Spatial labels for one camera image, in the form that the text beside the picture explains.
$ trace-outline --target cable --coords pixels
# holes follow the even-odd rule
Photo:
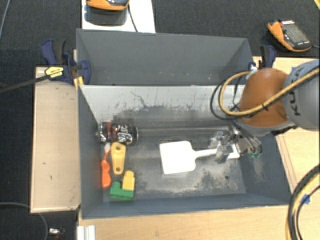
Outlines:
[[[227,87],[227,85],[233,80],[236,79],[238,77],[241,76],[245,76],[248,75],[251,71],[242,71],[239,73],[234,74],[233,76],[231,76],[230,78],[227,79],[227,81],[222,85],[220,92],[219,92],[219,96],[218,96],[218,101],[219,101],[219,106],[221,108],[221,110],[229,115],[229,116],[234,116],[234,117],[238,117],[238,116],[252,116],[255,115],[256,113],[265,110],[267,107],[271,106],[272,104],[274,104],[276,101],[278,101],[279,99],[282,99],[283,96],[287,95],[292,89],[297,88],[298,86],[304,84],[305,82],[315,78],[316,76],[319,75],[319,66],[317,65],[316,67],[312,68],[310,70],[309,73],[305,74],[303,77],[301,77],[300,79],[294,81],[293,83],[291,83],[290,85],[288,85],[286,88],[282,89],[281,91],[279,91],[278,93],[276,93],[274,96],[272,96],[271,98],[269,98],[267,101],[263,102],[262,104],[248,109],[246,111],[239,111],[239,112],[233,112],[230,111],[228,109],[226,109],[223,105],[223,94],[225,92],[225,89]]]
[[[285,224],[286,239],[288,240],[298,240],[294,227],[293,214],[299,206],[299,201],[302,199],[305,190],[309,191],[316,182],[319,184],[319,171],[320,165],[318,164],[302,178],[292,193]]]
[[[47,80],[47,79],[48,79],[48,76],[43,75],[41,77],[31,79],[31,80],[28,80],[25,82],[21,82],[21,83],[15,84],[15,85],[4,86],[4,88],[0,89],[0,94],[6,93],[6,92],[9,92],[9,91],[21,88],[21,87],[25,87],[28,85],[33,85],[33,84],[39,83],[39,82]]]
[[[30,209],[29,205],[19,203],[19,202],[0,202],[0,206],[18,206],[18,207]],[[44,224],[44,228],[45,228],[44,240],[47,240],[47,238],[48,238],[48,223],[47,223],[45,217],[41,213],[38,213],[38,215],[42,219],[43,224]]]
[[[0,27],[0,39],[1,39],[1,35],[2,35],[2,29],[4,28],[4,23],[5,23],[5,19],[6,19],[6,15],[7,15],[7,11],[9,8],[9,4],[10,4],[11,0],[8,0],[7,4],[6,4],[6,8],[4,10],[4,14],[3,14],[3,18],[2,18],[2,23],[1,23],[1,27]]]
[[[248,72],[248,71],[247,71],[247,70],[246,70],[246,71],[240,71],[240,72],[238,72],[238,74],[240,74],[240,73],[245,73],[245,72]],[[220,119],[220,120],[227,120],[227,121],[228,121],[228,120],[235,120],[235,119],[239,119],[239,118],[243,118],[243,117],[248,117],[247,115],[242,115],[242,116],[230,116],[230,115],[228,115],[228,114],[226,115],[226,117],[222,117],[222,116],[219,116],[219,115],[215,112],[215,110],[214,110],[214,108],[213,108],[213,101],[214,101],[215,95],[216,95],[219,87],[221,87],[228,79],[229,79],[229,78],[224,79],[221,83],[219,83],[219,84],[215,87],[215,89],[214,89],[214,91],[213,91],[213,93],[212,93],[212,95],[211,95],[211,98],[210,98],[210,110],[211,110],[211,113],[212,113],[216,118],[218,118],[218,119]]]
[[[134,27],[135,32],[138,32],[137,26],[136,26],[136,24],[134,22],[134,18],[132,17],[132,14],[131,14],[130,5],[128,5],[128,12],[129,12],[129,15],[130,15],[130,18],[131,18],[131,21],[132,21],[132,25]]]
[[[310,194],[308,194],[307,196],[305,196],[303,198],[303,201],[300,203],[300,205],[298,206],[297,208],[297,211],[296,211],[296,215],[295,215],[295,225],[296,225],[296,232],[300,238],[300,240],[303,240],[303,237],[300,233],[300,229],[299,229],[299,215],[300,215],[300,211],[301,211],[301,208],[302,206],[306,203],[306,201],[318,190],[320,189],[320,185],[318,185]]]

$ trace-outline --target cable clip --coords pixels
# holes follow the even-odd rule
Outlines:
[[[256,63],[250,62],[248,69],[251,71],[249,74],[246,75],[245,79],[248,80],[255,72],[258,71],[258,68],[256,67]]]

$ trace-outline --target black carpet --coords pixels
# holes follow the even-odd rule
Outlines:
[[[0,19],[7,1],[0,0]],[[273,44],[266,27],[273,19],[295,20],[319,45],[320,14],[313,0],[152,0],[152,5],[158,33],[248,38],[254,56],[260,55],[260,45]],[[41,43],[65,39],[71,50],[80,27],[81,0],[11,0],[0,39],[0,83],[32,79],[35,67],[44,63]],[[277,55],[319,57],[319,49],[302,53],[278,49]],[[29,203],[32,127],[32,86],[0,94],[0,202]],[[63,239],[74,239],[76,212],[45,218],[50,228],[65,228]],[[39,217],[24,208],[0,207],[0,239],[43,236]]]

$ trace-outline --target black cable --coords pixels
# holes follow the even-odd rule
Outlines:
[[[47,80],[47,79],[48,79],[48,76],[47,75],[43,75],[41,77],[38,77],[38,78],[35,78],[35,79],[31,79],[31,80],[28,80],[28,81],[25,81],[25,82],[21,82],[21,83],[15,84],[15,85],[5,86],[4,88],[0,89],[0,94],[6,93],[6,92],[9,92],[9,91],[21,88],[21,87],[25,87],[25,86],[28,86],[28,85],[33,85],[33,84],[42,82],[42,81]]]
[[[236,120],[236,119],[239,119],[239,118],[247,117],[247,115],[240,115],[240,116],[239,116],[239,115],[237,115],[237,116],[226,115],[226,117],[222,117],[222,116],[219,116],[219,115],[215,112],[214,107],[213,107],[213,102],[214,102],[215,95],[216,95],[219,87],[221,87],[228,79],[229,79],[229,77],[226,78],[226,79],[224,79],[221,83],[219,83],[219,84],[215,87],[215,89],[214,89],[214,91],[213,91],[213,93],[212,93],[212,95],[211,95],[211,98],[210,98],[210,110],[211,110],[211,113],[212,113],[216,118],[218,118],[218,119],[220,119],[220,120],[227,120],[227,121]]]
[[[294,226],[294,218],[293,218],[293,206],[295,203],[295,200],[298,196],[298,194],[301,192],[301,190],[305,187],[305,185],[320,171],[320,164],[315,166],[313,169],[311,169],[303,178],[302,180],[298,183],[296,188],[294,189],[290,202],[289,202],[289,208],[288,208],[288,214],[287,214],[287,222],[289,226],[289,231],[290,231],[290,236],[292,240],[298,240],[296,236],[296,230]]]
[[[19,202],[0,202],[0,206],[18,206],[18,207],[30,209],[29,205],[26,205],[24,203],[19,203]],[[45,217],[41,213],[38,213],[38,215],[42,219],[43,224],[44,224],[44,228],[45,228],[44,240],[47,240],[47,238],[48,238],[48,223],[47,223]]]
[[[137,26],[136,26],[136,24],[134,22],[134,18],[132,17],[132,14],[131,14],[130,4],[128,5],[128,12],[129,12],[129,15],[130,15],[130,18],[131,18],[131,21],[132,21],[132,25],[134,27],[135,32],[138,32]]]
[[[296,225],[296,232],[298,233],[298,236],[300,238],[300,240],[303,240],[302,235],[300,234],[300,229],[299,229],[299,214],[300,214],[300,210],[302,208],[302,206],[306,203],[306,201],[318,190],[320,189],[320,185],[317,186],[310,194],[308,194],[307,196],[305,196],[303,198],[303,201],[299,204],[297,210],[296,210],[296,214],[295,214],[295,225]]]
[[[6,15],[7,15],[7,12],[8,12],[8,8],[9,8],[10,1],[11,1],[11,0],[8,0],[8,2],[6,3],[5,10],[4,10],[4,14],[3,14],[3,18],[2,18],[2,23],[1,23],[1,26],[0,26],[0,39],[1,39],[1,35],[2,35],[2,30],[3,30],[3,28],[4,28],[5,19],[6,19]]]

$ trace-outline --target yellow plastic object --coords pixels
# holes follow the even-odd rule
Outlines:
[[[124,173],[122,189],[134,191],[135,190],[135,180],[136,180],[135,173],[131,170],[127,170]]]
[[[111,160],[112,169],[115,175],[120,175],[124,172],[126,158],[126,146],[120,142],[114,142],[111,145]]]

